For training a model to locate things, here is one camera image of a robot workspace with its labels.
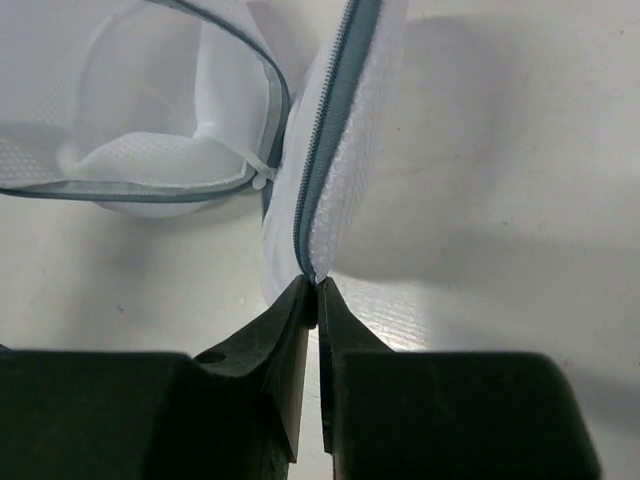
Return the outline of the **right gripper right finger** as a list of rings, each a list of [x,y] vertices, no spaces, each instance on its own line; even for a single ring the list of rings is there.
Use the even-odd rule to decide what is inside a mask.
[[[393,442],[398,353],[349,309],[335,281],[317,288],[321,419],[331,455],[384,455]]]

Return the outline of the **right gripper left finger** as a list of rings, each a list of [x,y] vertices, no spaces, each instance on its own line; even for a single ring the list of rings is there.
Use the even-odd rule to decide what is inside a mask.
[[[283,461],[297,460],[309,332],[309,282],[295,278],[263,314],[195,360],[247,386]]]

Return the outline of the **white mesh laundry bag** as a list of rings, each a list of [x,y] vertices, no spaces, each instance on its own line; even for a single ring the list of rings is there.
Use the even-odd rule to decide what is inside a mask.
[[[161,218],[251,188],[265,299],[321,283],[375,160],[407,10],[348,2],[292,94],[243,1],[5,1],[1,191]]]

